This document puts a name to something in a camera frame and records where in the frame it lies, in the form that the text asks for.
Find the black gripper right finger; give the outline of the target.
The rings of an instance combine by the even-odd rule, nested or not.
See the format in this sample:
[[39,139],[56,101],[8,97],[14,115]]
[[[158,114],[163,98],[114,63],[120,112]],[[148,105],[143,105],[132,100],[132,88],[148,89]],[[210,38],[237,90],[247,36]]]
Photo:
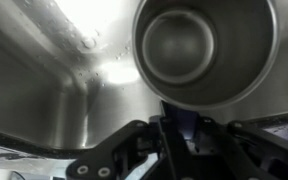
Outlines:
[[226,126],[201,117],[198,132],[210,138],[235,180],[288,180],[288,141],[255,125]]

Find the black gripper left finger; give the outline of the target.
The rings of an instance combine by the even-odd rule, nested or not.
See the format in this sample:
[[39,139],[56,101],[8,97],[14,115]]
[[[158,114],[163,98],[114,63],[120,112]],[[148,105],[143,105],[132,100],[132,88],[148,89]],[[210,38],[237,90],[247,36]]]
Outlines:
[[163,126],[168,118],[157,117],[146,123],[133,120],[100,144],[91,148],[66,168],[68,180],[126,180],[149,158],[157,154],[157,161],[140,180],[170,180],[171,172],[162,144]]

